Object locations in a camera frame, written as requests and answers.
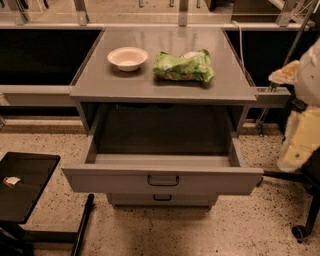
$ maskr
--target terrazzo floor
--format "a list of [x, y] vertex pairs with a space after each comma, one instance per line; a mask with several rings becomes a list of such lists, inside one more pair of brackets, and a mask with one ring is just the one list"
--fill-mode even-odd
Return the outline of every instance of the terrazzo floor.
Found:
[[[276, 128], [264, 137], [247, 127], [239, 137], [249, 166], [274, 168], [282, 135]], [[81, 124], [39, 121], [7, 124], [0, 130], [0, 152], [59, 154], [61, 161], [27, 230], [77, 231], [87, 194], [72, 192], [61, 166], [79, 161], [86, 135]], [[220, 196], [210, 211], [202, 208], [113, 208], [95, 194], [82, 256], [135, 255], [319, 255], [320, 220], [303, 243], [291, 227], [305, 224], [311, 197], [298, 183], [264, 178], [250, 196]], [[70, 250], [36, 250], [36, 256], [70, 255]]]

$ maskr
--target cabinet top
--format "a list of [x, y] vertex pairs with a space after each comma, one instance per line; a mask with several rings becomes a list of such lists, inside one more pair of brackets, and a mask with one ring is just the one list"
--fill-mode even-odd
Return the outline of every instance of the cabinet top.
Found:
[[[119, 47], [138, 47], [149, 58], [134, 72], [123, 72], [107, 60]], [[180, 56], [206, 49], [215, 77], [209, 83], [167, 81], [152, 68], [161, 51]], [[88, 102], [245, 104], [256, 100], [220, 27], [110, 26], [72, 87], [71, 97]]]

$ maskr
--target drawer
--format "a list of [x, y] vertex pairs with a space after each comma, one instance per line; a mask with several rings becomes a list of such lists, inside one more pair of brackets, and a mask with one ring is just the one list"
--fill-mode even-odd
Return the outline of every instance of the drawer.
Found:
[[75, 192], [142, 205], [249, 195], [263, 173], [245, 166], [225, 107], [163, 104], [101, 104], [82, 163], [62, 169]]
[[159, 206], [198, 206], [211, 207], [217, 196], [186, 196], [172, 194], [107, 194], [108, 202], [113, 206], [122, 205], [159, 205]]

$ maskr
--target green plastic bag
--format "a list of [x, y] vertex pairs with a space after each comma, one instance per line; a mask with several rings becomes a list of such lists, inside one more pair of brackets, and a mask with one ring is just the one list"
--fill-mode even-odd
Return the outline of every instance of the green plastic bag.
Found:
[[205, 49], [189, 52], [180, 57], [160, 52], [156, 56], [153, 73], [167, 80], [209, 82], [214, 77], [210, 63], [210, 54]]

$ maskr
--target white bowl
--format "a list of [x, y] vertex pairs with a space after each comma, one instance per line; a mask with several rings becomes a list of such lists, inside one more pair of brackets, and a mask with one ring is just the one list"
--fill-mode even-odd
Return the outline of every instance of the white bowl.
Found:
[[147, 59], [148, 53], [135, 47], [118, 48], [108, 54], [110, 63], [126, 72], [137, 70]]

